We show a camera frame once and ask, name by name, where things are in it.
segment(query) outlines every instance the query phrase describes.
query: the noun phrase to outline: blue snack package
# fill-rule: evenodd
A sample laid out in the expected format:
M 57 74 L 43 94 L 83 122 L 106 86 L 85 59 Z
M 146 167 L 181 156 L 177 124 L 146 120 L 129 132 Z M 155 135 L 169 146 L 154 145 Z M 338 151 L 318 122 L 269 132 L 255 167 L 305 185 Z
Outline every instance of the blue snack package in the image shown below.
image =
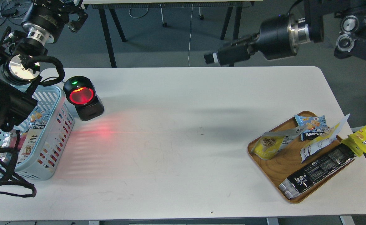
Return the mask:
M 302 117 L 294 115 L 299 126 L 306 125 L 306 130 L 301 134 L 301 141 L 312 140 L 328 130 L 324 115 L 321 117 Z

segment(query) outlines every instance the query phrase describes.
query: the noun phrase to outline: robotic arm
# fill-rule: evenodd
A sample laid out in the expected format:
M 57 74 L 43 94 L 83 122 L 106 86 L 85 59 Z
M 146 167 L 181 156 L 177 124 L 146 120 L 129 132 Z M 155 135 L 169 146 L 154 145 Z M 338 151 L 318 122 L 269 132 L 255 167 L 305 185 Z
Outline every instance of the robotic arm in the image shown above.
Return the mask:
M 341 19 L 334 56 L 366 60 L 366 0 L 297 0 L 304 2 L 305 18 L 296 20 L 290 13 L 261 24 L 258 33 L 241 37 L 216 52 L 204 55 L 207 64 L 231 64 L 248 60 L 257 51 L 267 60 L 296 56 L 299 45 L 323 42 L 323 15 L 334 13 Z
M 9 132 L 15 125 L 23 122 L 37 105 L 32 95 L 38 85 L 50 86 L 61 82 L 65 72 L 62 63 L 55 57 L 47 56 L 46 43 L 57 42 L 65 25 L 72 32 L 80 30 L 88 15 L 81 7 L 83 0 L 77 5 L 73 1 L 61 0 L 32 0 L 30 9 L 22 21 L 25 32 L 10 27 L 0 40 L 0 129 Z M 70 14 L 77 14 L 76 21 L 69 21 Z M 8 45 L 9 53 L 3 45 Z M 41 80 L 39 62 L 52 63 L 57 69 L 58 77 L 52 80 Z M 18 85 L 30 84 L 25 92 L 14 88 Z M 14 148 L 0 148 L 0 153 L 11 154 L 8 164 L 0 159 L 1 185 L 19 185 L 29 188 L 32 193 L 18 195 L 0 192 L 20 197 L 34 197 L 34 185 L 24 180 L 14 172 L 18 152 Z

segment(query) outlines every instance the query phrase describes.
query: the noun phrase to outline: white cable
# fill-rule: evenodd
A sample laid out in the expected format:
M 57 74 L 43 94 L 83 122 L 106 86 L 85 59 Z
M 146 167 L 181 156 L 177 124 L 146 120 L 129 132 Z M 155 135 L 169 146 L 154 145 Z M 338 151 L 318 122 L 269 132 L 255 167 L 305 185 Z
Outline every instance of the white cable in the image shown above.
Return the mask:
M 190 67 L 190 46 L 191 46 L 191 33 L 193 27 L 193 7 L 194 4 L 191 4 L 191 18 L 190 18 L 190 40 L 188 42 L 188 66 Z

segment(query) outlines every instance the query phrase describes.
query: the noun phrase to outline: wooden tray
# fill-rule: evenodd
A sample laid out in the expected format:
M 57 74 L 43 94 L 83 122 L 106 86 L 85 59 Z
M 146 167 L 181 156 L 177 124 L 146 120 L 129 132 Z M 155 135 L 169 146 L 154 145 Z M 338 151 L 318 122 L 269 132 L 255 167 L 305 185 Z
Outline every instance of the wooden tray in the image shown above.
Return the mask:
M 299 113 L 298 115 L 303 116 L 303 117 L 315 117 L 316 116 L 314 113 L 309 112 L 309 111 L 303 111 L 303 112 Z M 291 128 L 294 128 L 297 126 L 298 126 L 298 124 L 295 121 L 295 118 L 293 117 L 293 118 L 285 121 L 284 123 L 278 125 L 277 127 L 273 128 L 271 131 L 283 131 L 283 130 L 291 129 Z M 299 170 L 300 168 L 304 167 L 305 165 L 313 162 L 320 155 L 323 155 L 324 153 L 333 149 L 334 147 L 339 145 L 342 140 L 339 136 L 337 136 L 337 140 L 333 141 L 331 144 L 324 147 L 318 153 L 308 157 L 307 160 L 305 160 L 303 163 L 301 163 L 300 150 L 302 147 L 304 147 L 304 145 L 306 145 L 308 142 L 310 142 L 310 140 L 301 141 L 300 137 L 298 136 L 285 149 L 283 149 L 281 152 L 279 152 L 275 157 L 273 157 L 270 160 L 263 160 L 263 159 L 259 158 L 256 154 L 251 154 L 251 149 L 254 147 L 255 143 L 257 142 L 257 140 L 259 138 L 253 140 L 248 145 L 248 153 L 251 156 L 251 158 L 254 160 L 254 162 L 257 163 L 257 165 L 262 170 L 262 172 L 264 172 L 264 174 L 269 178 L 269 180 L 273 183 L 273 185 L 277 188 L 277 190 L 280 193 L 281 193 L 281 191 L 278 188 L 278 186 L 289 175 L 291 175 L 293 172 Z M 313 185 L 307 191 L 303 192 L 301 195 L 299 195 L 295 198 L 287 199 L 283 195 L 283 193 L 281 193 L 281 194 L 289 202 L 299 203 L 302 200 L 304 200 L 307 196 L 309 196 L 311 193 L 313 193 L 316 189 L 318 189 L 321 185 L 326 183 L 329 179 L 331 179 L 334 175 L 337 174 L 337 172 L 339 172 L 344 167 L 340 168 L 338 171 L 336 171 L 332 175 L 328 176 L 327 178 L 325 178 L 325 179 L 321 180 L 320 182 L 318 182 L 317 184 Z

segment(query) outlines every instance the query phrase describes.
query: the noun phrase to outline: blue plastic basket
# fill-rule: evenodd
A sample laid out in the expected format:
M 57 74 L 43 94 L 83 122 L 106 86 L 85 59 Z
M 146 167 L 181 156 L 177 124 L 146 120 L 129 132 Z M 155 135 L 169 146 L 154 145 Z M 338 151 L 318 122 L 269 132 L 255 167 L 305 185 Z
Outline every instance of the blue plastic basket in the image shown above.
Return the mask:
M 33 98 L 38 101 L 40 111 L 51 111 L 47 125 L 37 139 L 28 158 L 15 167 L 15 172 L 26 179 L 47 180 L 54 175 L 66 142 L 74 125 L 65 104 L 65 93 L 57 86 L 39 86 Z M 15 129 L 26 131 L 30 116 Z M 0 134 L 0 145 L 4 142 L 6 133 Z

